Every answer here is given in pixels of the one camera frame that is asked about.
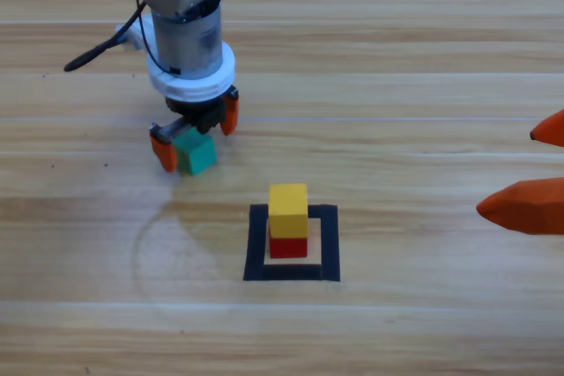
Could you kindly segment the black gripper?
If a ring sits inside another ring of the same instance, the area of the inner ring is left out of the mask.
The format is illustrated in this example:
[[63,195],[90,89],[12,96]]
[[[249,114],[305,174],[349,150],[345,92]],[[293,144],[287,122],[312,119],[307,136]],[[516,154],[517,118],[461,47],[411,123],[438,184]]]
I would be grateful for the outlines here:
[[179,117],[165,126],[154,122],[149,129],[153,153],[162,167],[168,173],[177,170],[177,153],[171,141],[190,129],[206,134],[220,123],[222,133],[230,136],[238,124],[239,98],[237,88],[230,88],[217,98],[204,102],[183,102],[166,98],[168,108]]

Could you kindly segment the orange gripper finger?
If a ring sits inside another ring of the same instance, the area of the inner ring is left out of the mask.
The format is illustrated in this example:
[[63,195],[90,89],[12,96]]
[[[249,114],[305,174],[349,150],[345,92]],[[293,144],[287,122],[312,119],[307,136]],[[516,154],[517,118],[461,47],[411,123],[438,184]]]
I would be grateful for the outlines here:
[[482,200],[478,214],[505,229],[530,235],[563,234],[563,178],[516,182]]
[[564,147],[564,110],[546,117],[530,132],[530,139],[540,143]]

